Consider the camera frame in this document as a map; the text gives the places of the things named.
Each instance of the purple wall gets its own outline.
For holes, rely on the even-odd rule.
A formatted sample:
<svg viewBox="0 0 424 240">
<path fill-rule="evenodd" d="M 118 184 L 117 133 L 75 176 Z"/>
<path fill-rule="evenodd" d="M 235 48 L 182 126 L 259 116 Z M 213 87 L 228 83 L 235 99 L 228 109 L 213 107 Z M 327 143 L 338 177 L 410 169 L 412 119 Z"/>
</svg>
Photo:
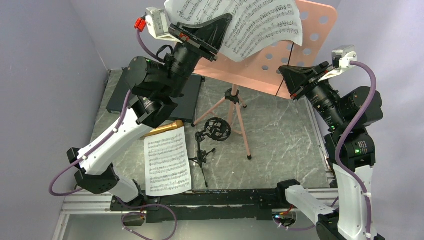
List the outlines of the purple wall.
<svg viewBox="0 0 424 240">
<path fill-rule="evenodd" d="M 89 142 L 107 75 L 68 0 L 1 1 L 0 239 L 52 239 L 63 198 L 49 182 Z"/>
</svg>

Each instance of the circular holes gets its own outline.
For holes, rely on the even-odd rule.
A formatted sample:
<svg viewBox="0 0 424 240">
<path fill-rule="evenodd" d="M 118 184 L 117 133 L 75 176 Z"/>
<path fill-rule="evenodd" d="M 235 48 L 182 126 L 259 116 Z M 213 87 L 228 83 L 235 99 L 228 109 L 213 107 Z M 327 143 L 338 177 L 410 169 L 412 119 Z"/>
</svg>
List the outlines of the circular holes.
<svg viewBox="0 0 424 240">
<path fill-rule="evenodd" d="M 303 11 L 300 13 L 300 19 L 306 20 L 308 18 L 309 13 L 307 11 Z"/>
<path fill-rule="evenodd" d="M 320 35 L 319 35 L 318 33 L 313 33 L 313 34 L 310 36 L 310 40 L 311 40 L 311 41 L 317 41 L 319 38 L 320 38 Z"/>
<path fill-rule="evenodd" d="M 303 54 L 305 54 L 306 56 L 310 55 L 311 54 L 311 49 L 310 48 L 305 48 L 303 50 Z"/>
<path fill-rule="evenodd" d="M 319 23 L 320 24 L 326 24 L 329 21 L 329 17 L 328 16 L 321 16 L 319 18 Z"/>
</svg>

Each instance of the marble floor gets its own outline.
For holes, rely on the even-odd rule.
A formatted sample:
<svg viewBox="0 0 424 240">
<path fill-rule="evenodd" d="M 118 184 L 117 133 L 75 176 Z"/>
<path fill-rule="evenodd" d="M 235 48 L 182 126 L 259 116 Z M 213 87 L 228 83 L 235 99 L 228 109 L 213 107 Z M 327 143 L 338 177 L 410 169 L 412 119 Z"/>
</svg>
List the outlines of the marble floor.
<svg viewBox="0 0 424 240">
<path fill-rule="evenodd" d="M 111 72 L 100 105 L 92 139 L 97 138 L 116 119 L 117 114 L 106 111 L 106 105 L 122 74 Z M 196 117 L 201 116 L 218 102 L 231 84 L 206 78 L 202 83 Z M 275 188 L 277 183 L 296 179 L 305 188 L 328 188 L 326 165 L 312 125 L 305 100 L 294 102 L 266 93 L 240 87 L 240 95 L 247 104 L 241 114 L 250 146 L 252 160 L 247 159 L 243 137 L 233 133 L 223 142 L 206 138 L 203 150 L 216 148 L 204 164 L 208 189 Z M 229 103 L 225 102 L 214 112 L 227 119 Z M 196 127 L 185 125 L 188 156 L 196 156 L 195 132 L 203 129 L 206 117 Z M 233 128 L 240 130 L 237 114 L 233 114 Z M 142 189 L 146 186 L 144 141 L 134 142 L 114 161 L 115 169 L 135 179 Z M 206 189 L 202 172 L 190 162 L 193 189 Z"/>
</svg>

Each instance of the tripod leg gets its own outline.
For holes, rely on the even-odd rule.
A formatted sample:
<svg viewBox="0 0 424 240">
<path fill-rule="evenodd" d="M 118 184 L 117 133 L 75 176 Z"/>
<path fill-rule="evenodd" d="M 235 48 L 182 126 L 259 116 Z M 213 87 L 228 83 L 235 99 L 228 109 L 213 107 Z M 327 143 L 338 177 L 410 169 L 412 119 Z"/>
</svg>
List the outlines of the tripod leg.
<svg viewBox="0 0 424 240">
<path fill-rule="evenodd" d="M 238 99 L 240 99 L 241 105 L 243 106 L 243 108 L 247 108 L 248 105 L 245 103 L 245 101 L 243 101 L 242 96 L 240 96 L 240 94 L 238 95 Z"/>
<path fill-rule="evenodd" d="M 212 149 L 212 150 L 210 150 L 210 151 L 208 151 L 205 155 L 204 155 L 204 157 L 206 158 L 210 153 L 213 153 L 213 152 L 215 152 L 215 150 L 217 150 L 216 148 L 214 148 L 214 149 Z"/>
<path fill-rule="evenodd" d="M 231 96 L 237 95 L 237 90 L 239 89 L 238 85 L 233 84 L 231 89 Z M 233 124 L 233 112 L 234 112 L 234 103 L 229 103 L 228 111 L 228 124 L 231 126 Z"/>
<path fill-rule="evenodd" d="M 248 137 L 246 136 L 245 125 L 243 124 L 243 119 L 242 119 L 242 111 L 240 111 L 240 105 L 238 103 L 235 105 L 235 109 L 237 110 L 237 116 L 238 116 L 238 121 L 240 123 L 241 134 L 243 135 L 244 145 L 246 146 L 247 159 L 251 160 L 252 155 L 249 149 Z"/>
<path fill-rule="evenodd" d="M 203 178 L 204 178 L 204 185 L 208 188 L 208 182 L 206 181 L 206 176 L 205 176 L 205 172 L 203 171 L 203 166 L 202 164 L 199 164 L 200 169 L 201 169 L 201 173 L 203 174 Z"/>
<path fill-rule="evenodd" d="M 209 109 L 207 112 L 205 112 L 199 119 L 197 119 L 195 122 L 191 124 L 192 127 L 196 126 L 200 121 L 202 121 L 208 114 L 212 113 L 213 110 L 215 110 L 219 105 L 221 105 L 223 102 L 225 102 L 225 97 L 223 97 L 219 102 L 217 102 L 211 109 Z"/>
</svg>

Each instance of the sheet music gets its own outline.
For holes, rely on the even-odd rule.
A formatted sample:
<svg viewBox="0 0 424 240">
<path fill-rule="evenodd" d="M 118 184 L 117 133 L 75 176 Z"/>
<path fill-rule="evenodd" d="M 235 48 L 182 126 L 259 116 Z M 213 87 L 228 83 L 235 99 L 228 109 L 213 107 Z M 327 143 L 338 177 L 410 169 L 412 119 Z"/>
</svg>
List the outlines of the sheet music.
<svg viewBox="0 0 424 240">
<path fill-rule="evenodd" d="M 192 189 L 184 127 L 144 139 L 146 194 L 168 196 Z"/>
<path fill-rule="evenodd" d="M 173 24 L 197 25 L 232 14 L 219 52 L 235 62 L 278 41 L 302 46 L 302 21 L 295 0 L 166 0 L 165 9 Z"/>
</svg>

